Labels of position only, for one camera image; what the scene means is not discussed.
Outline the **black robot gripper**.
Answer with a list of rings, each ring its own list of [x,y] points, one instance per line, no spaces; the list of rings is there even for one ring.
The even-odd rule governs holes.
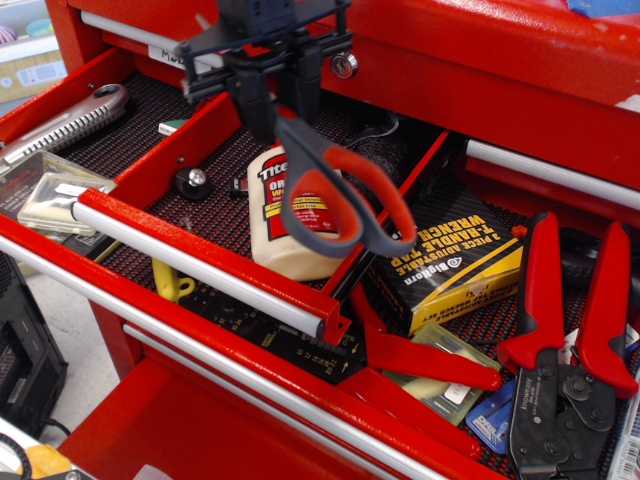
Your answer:
[[[273,145],[274,114],[268,78],[279,75],[279,100],[308,123],[319,111],[326,57],[351,47],[349,1],[219,1],[218,20],[178,45],[190,102],[227,90],[239,118]],[[212,67],[196,74],[193,62]]]

